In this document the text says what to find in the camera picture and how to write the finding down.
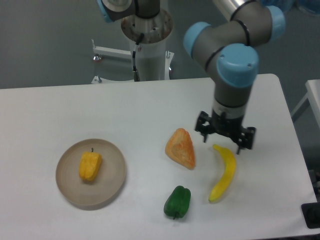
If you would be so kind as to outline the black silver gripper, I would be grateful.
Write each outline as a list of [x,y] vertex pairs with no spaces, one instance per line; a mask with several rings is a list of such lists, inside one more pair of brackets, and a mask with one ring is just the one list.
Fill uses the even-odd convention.
[[253,148],[256,128],[242,127],[242,121],[246,112],[247,104],[230,107],[213,101],[211,117],[204,111],[199,113],[196,120],[195,131],[203,136],[203,142],[207,142],[208,135],[214,132],[224,137],[230,138],[237,145],[236,154],[241,150],[251,150]]

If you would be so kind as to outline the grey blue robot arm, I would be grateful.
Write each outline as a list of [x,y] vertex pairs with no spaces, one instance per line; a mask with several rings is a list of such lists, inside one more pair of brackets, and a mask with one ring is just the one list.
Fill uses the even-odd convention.
[[[286,21],[275,6],[256,0],[216,0],[227,23],[212,27],[197,22],[188,28],[183,46],[214,81],[212,113],[201,112],[195,130],[204,138],[219,134],[238,149],[253,147],[256,129],[243,127],[247,103],[258,74],[255,47],[283,35]],[[97,6],[107,23],[121,22],[130,41],[130,60],[136,82],[162,80],[165,52],[158,48],[170,36],[173,20],[158,0],[99,0]]]

